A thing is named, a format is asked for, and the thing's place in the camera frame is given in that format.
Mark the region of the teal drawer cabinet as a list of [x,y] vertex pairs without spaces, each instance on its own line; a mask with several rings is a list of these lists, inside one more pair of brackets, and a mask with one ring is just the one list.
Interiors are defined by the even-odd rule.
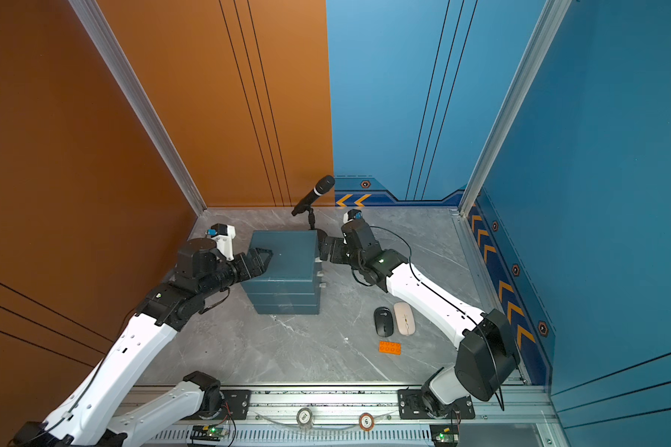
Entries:
[[260,315],[320,313],[322,265],[312,230],[255,231],[250,246],[272,252],[266,272],[242,284]]

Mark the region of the black computer mouse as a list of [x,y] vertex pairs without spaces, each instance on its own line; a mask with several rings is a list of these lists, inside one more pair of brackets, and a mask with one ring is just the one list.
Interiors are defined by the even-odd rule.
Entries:
[[393,313],[389,307],[378,307],[374,311],[374,324],[376,334],[379,337],[387,338],[394,333]]

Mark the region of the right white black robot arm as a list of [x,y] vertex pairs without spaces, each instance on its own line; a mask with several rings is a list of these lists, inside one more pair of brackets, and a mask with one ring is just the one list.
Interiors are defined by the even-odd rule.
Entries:
[[488,312],[469,305],[428,279],[412,254],[384,249],[359,212],[348,212],[341,235],[319,230],[320,259],[349,266],[363,286],[380,288],[430,320],[453,344],[456,361],[429,377],[420,389],[427,415],[442,418],[475,398],[494,398],[505,408],[503,387],[521,362],[511,324],[498,309]]

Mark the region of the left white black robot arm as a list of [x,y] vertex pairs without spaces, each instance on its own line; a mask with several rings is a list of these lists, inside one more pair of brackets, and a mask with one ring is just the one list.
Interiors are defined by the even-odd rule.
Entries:
[[25,423],[10,445],[141,446],[187,416],[220,416],[225,411],[221,383],[204,372],[186,375],[135,411],[121,416],[116,411],[158,353],[192,317],[210,311],[208,297],[263,275],[273,256],[260,248],[227,256],[225,247],[215,238],[188,240],[178,252],[173,277],[139,303],[86,379],[44,421]]

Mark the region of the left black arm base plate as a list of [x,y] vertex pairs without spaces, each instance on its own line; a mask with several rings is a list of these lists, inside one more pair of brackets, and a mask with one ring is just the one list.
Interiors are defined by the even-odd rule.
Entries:
[[183,420],[224,421],[233,418],[245,420],[251,403],[252,391],[248,389],[220,389],[208,391],[196,413],[183,417]]

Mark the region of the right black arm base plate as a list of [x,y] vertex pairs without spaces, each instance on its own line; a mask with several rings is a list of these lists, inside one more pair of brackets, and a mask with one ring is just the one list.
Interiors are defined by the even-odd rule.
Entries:
[[443,404],[430,392],[421,389],[400,389],[397,391],[398,408],[401,419],[475,419],[475,406],[469,396]]

